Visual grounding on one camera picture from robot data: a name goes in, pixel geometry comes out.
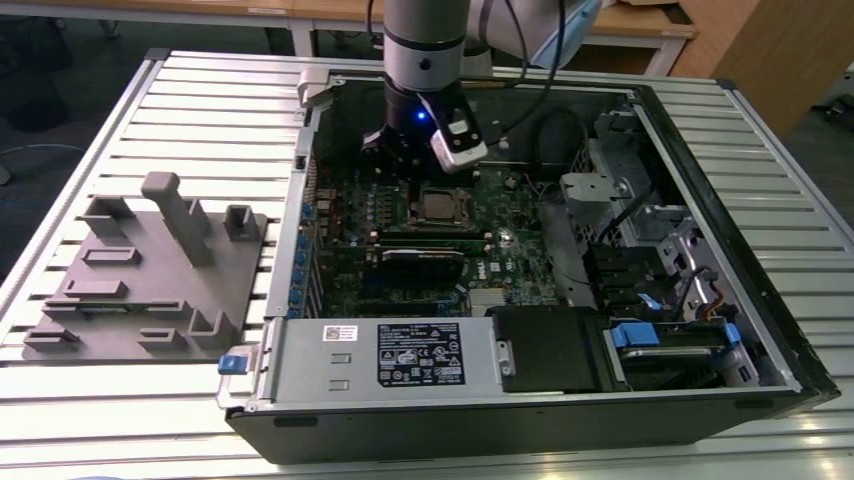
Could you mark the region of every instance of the blue drive latch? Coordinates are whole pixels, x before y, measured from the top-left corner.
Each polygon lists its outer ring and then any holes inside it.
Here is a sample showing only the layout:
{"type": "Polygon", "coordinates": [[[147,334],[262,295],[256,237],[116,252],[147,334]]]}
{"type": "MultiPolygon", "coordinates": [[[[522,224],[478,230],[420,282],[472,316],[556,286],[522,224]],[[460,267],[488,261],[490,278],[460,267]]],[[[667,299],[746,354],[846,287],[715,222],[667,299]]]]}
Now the blue drive latch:
{"type": "Polygon", "coordinates": [[[620,323],[611,329],[614,346],[623,347],[655,347],[661,345],[655,327],[647,322],[620,323]]]}

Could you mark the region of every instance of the blue clip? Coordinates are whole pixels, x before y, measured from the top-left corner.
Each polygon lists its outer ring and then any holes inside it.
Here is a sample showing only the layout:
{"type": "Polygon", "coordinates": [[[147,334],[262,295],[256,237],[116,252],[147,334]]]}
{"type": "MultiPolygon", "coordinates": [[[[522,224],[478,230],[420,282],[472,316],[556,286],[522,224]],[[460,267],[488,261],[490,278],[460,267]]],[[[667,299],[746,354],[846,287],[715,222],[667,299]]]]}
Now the blue clip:
{"type": "Polygon", "coordinates": [[[248,366],[250,357],[246,355],[223,355],[216,370],[220,375],[246,375],[248,366]]]}
{"type": "Polygon", "coordinates": [[[655,299],[653,297],[650,297],[646,293],[639,293],[638,296],[640,297],[640,300],[643,300],[643,303],[646,303],[646,305],[653,309],[653,310],[663,310],[663,306],[659,302],[655,301],[655,299]]]}
{"type": "Polygon", "coordinates": [[[655,327],[647,322],[620,323],[611,329],[614,346],[623,347],[654,347],[661,345],[655,327]]]}
{"type": "Polygon", "coordinates": [[[738,327],[733,323],[727,323],[723,326],[723,334],[730,342],[730,345],[738,345],[742,341],[742,334],[738,333],[738,327]]]}

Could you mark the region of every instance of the power supply label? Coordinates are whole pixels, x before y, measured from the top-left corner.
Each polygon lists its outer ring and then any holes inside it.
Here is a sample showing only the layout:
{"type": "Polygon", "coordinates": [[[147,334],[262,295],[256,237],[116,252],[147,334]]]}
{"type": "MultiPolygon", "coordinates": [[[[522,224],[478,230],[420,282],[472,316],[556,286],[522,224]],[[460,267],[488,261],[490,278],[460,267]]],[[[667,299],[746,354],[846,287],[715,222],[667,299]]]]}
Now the power supply label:
{"type": "Polygon", "coordinates": [[[459,323],[378,325],[376,339],[383,387],[466,384],[459,323]]]}

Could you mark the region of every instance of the aluminum table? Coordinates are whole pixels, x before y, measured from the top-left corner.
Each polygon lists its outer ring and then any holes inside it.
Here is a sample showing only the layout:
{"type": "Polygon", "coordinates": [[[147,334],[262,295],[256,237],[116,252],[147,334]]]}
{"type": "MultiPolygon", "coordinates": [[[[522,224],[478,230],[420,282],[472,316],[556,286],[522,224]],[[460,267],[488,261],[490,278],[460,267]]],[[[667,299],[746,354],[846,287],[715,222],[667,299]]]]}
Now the aluminum table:
{"type": "MultiPolygon", "coordinates": [[[[0,478],[851,478],[854,234],[741,93],[711,80],[560,74],[654,87],[843,391],[817,410],[681,447],[278,467],[226,425],[215,365],[23,362],[25,332],[88,233],[76,220],[88,197],[129,195],[133,208],[153,209],[139,187],[149,170],[167,170],[207,211],[250,203],[282,219],[308,66],[382,71],[368,61],[195,52],[152,55],[139,68],[0,290],[0,478]]],[[[246,342],[260,337],[278,231],[267,233],[246,342]]],[[[243,378],[232,392],[248,386],[243,378]]]]}

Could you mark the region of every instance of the metal bracket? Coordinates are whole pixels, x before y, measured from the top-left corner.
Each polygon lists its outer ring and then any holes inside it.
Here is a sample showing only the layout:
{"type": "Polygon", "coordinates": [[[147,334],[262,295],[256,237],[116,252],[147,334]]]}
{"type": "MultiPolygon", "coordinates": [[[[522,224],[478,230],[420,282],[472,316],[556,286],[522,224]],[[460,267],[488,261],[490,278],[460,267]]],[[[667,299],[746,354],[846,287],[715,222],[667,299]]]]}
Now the metal bracket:
{"type": "Polygon", "coordinates": [[[330,70],[327,68],[311,67],[303,70],[296,83],[299,105],[303,108],[320,105],[332,96],[331,87],[330,70]]]}
{"type": "Polygon", "coordinates": [[[567,173],[559,183],[575,222],[579,225],[598,225],[606,218],[611,202],[622,196],[614,179],[595,173],[567,173]]]}
{"type": "MultiPolygon", "coordinates": [[[[255,372],[255,365],[258,364],[259,348],[258,344],[254,345],[238,345],[231,347],[226,355],[243,355],[250,359],[247,370],[250,373],[255,372]]],[[[246,407],[247,401],[251,399],[252,394],[248,396],[235,397],[231,394],[231,378],[234,375],[220,375],[219,386],[216,387],[216,405],[221,410],[235,407],[246,407]]]]}
{"type": "Polygon", "coordinates": [[[638,240],[661,242],[690,215],[682,205],[647,205],[634,214],[638,240]]]}
{"type": "Polygon", "coordinates": [[[516,366],[512,361],[512,349],[510,342],[495,342],[498,350],[498,368],[502,372],[502,377],[512,377],[516,374],[516,366]]]}

